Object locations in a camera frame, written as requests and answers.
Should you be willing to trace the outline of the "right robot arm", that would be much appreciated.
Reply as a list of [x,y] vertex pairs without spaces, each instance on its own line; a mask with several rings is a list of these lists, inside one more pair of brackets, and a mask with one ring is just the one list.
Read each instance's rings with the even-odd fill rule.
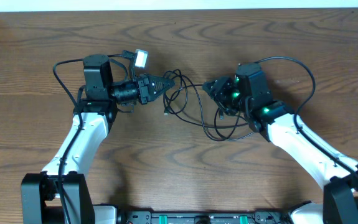
[[299,112],[274,99],[258,62],[239,65],[233,77],[202,89],[221,113],[243,114],[254,133],[287,152],[323,190],[321,204],[307,202],[284,217],[289,223],[358,223],[358,161],[312,131]]

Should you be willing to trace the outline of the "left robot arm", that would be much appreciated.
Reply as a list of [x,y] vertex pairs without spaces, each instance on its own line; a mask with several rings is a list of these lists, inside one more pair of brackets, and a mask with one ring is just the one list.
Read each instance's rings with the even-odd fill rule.
[[21,182],[24,223],[126,223],[124,211],[114,205],[93,204],[86,176],[95,154],[110,133],[119,106],[155,101],[174,86],[174,80],[150,75],[135,75],[143,68],[148,53],[123,51],[117,55],[95,54],[83,59],[85,84],[74,105],[72,127],[60,149],[41,172],[24,176]]

